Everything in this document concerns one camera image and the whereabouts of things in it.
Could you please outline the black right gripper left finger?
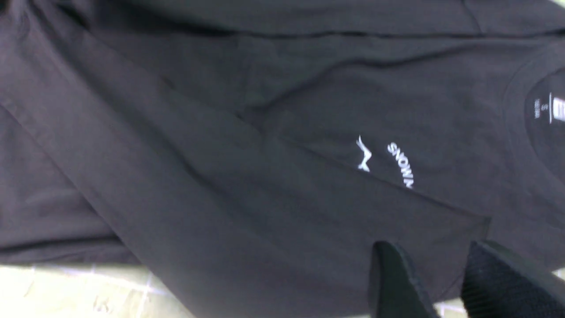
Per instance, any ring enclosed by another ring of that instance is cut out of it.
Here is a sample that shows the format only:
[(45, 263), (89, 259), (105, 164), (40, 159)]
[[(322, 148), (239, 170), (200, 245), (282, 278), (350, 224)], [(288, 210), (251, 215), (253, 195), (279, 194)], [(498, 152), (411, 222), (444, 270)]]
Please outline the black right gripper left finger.
[(368, 288), (372, 318), (437, 318), (410, 256), (398, 244), (373, 244)]

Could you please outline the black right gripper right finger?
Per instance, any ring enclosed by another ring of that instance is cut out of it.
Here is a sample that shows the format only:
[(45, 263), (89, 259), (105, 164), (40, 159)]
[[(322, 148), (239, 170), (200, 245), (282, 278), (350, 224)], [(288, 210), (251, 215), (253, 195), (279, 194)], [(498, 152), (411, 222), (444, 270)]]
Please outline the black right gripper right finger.
[(461, 300), (470, 318), (565, 315), (565, 285), (561, 278), (487, 240), (470, 246)]

